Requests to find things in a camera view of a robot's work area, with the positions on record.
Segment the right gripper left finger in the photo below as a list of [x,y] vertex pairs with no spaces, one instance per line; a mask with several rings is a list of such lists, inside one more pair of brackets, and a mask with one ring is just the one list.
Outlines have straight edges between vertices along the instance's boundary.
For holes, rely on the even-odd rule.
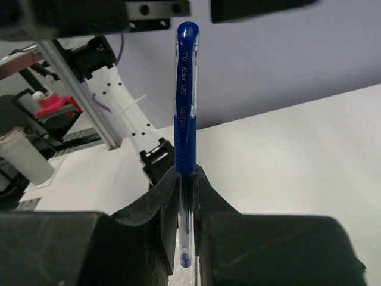
[[114,214],[1,213],[2,285],[167,285],[176,244],[177,174]]

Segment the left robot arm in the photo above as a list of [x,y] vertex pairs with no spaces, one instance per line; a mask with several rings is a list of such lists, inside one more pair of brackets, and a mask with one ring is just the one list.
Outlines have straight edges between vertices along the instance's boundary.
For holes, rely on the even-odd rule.
[[104,36],[63,38],[57,48],[79,82],[84,83],[91,100],[108,111],[130,138],[151,186],[155,186],[174,164],[174,148],[144,115],[123,83],[118,64],[125,38],[114,53]]

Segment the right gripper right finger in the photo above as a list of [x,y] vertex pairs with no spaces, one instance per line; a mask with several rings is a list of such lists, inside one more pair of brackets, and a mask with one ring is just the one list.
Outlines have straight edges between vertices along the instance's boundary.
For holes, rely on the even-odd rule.
[[196,168],[195,251],[202,285],[364,285],[365,265],[330,216],[243,214]]

